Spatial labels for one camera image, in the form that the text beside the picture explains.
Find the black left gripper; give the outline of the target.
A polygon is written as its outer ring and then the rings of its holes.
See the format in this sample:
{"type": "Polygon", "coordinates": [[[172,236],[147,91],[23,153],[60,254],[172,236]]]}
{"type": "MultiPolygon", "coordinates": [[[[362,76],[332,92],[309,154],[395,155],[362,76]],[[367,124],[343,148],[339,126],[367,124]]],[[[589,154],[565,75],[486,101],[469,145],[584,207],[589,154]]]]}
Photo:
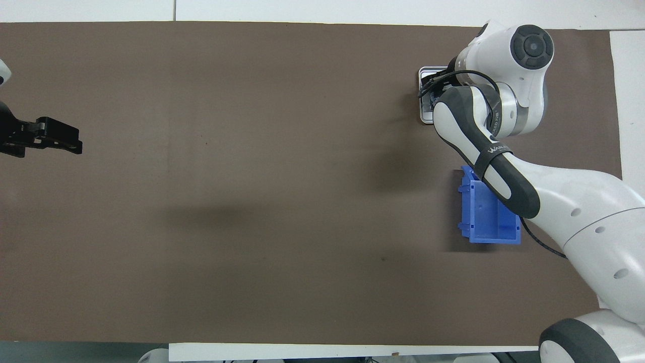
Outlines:
{"type": "Polygon", "coordinates": [[[1,101],[1,152],[24,158],[26,148],[58,149],[73,154],[83,153],[83,143],[79,140],[79,130],[50,117],[39,117],[35,132],[35,122],[25,122],[16,118],[9,107],[1,101]],[[35,143],[40,140],[54,143],[35,143]]]}

